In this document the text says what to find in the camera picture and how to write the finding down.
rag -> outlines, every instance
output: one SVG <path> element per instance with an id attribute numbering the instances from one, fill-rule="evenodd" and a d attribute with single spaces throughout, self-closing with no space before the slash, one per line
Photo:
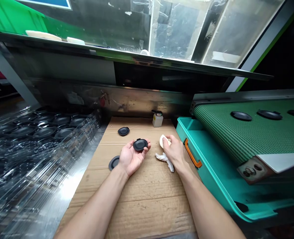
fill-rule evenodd
<path id="1" fill-rule="evenodd" d="M 156 153 L 156 158 L 159 159 L 160 161 L 167 162 L 170 171 L 171 171 L 172 173 L 174 172 L 174 165 L 173 165 L 172 162 L 167 158 L 167 156 L 166 156 L 165 153 L 163 153 L 163 155 L 159 155 L 158 153 Z"/>

hand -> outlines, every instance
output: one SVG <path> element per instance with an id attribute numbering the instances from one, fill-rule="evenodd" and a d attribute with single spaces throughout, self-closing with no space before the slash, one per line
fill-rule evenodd
<path id="1" fill-rule="evenodd" d="M 179 173 L 187 165 L 184 157 L 184 144 L 173 135 L 168 135 L 166 138 L 171 139 L 171 145 L 169 146 L 167 140 L 163 138 L 164 152 Z"/>
<path id="2" fill-rule="evenodd" d="M 141 166 L 148 150 L 150 150 L 150 140 L 146 139 L 146 141 L 148 142 L 148 145 L 147 147 L 144 147 L 143 151 L 141 152 L 137 152 L 134 149 L 134 140 L 127 143 L 121 149 L 118 165 L 125 170 L 129 177 Z"/>

white plastic bottle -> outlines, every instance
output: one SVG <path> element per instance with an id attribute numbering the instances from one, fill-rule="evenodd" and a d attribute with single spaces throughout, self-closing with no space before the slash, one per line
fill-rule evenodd
<path id="1" fill-rule="evenodd" d="M 153 126 L 155 128 L 157 127 L 161 127 L 161 124 L 163 123 L 163 113 L 161 111 L 155 111 L 152 110 L 152 112 L 154 113 L 154 117 L 153 117 Z"/>

wrist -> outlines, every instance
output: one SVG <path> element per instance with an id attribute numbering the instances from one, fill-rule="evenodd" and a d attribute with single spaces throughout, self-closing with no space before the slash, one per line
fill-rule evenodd
<path id="1" fill-rule="evenodd" d="M 120 165 L 118 164 L 113 170 L 112 172 L 117 173 L 119 175 L 119 177 L 121 179 L 124 179 L 124 180 L 128 180 L 129 179 L 129 175 L 127 174 L 126 170 Z"/>
<path id="2" fill-rule="evenodd" d="M 176 167 L 176 169 L 177 169 L 177 173 L 179 174 L 179 176 L 186 176 L 186 175 L 192 174 L 190 166 L 185 160 L 183 160 L 181 162 L 181 165 Z"/>

screw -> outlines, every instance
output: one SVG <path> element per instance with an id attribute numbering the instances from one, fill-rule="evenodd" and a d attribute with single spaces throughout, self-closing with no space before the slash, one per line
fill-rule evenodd
<path id="1" fill-rule="evenodd" d="M 262 170 L 262 167 L 261 167 L 260 164 L 255 164 L 255 165 L 254 165 L 254 168 L 255 168 L 256 170 L 258 170 L 258 171 L 261 171 L 261 170 Z"/>
<path id="2" fill-rule="evenodd" d="M 245 171 L 250 175 L 256 175 L 256 171 L 251 167 L 246 167 Z"/>
<path id="3" fill-rule="evenodd" d="M 243 175 L 245 175 L 247 178 L 249 178 L 249 177 L 250 177 L 250 174 L 249 174 L 249 173 L 247 173 L 246 171 L 244 171 L 244 172 L 243 172 Z"/>

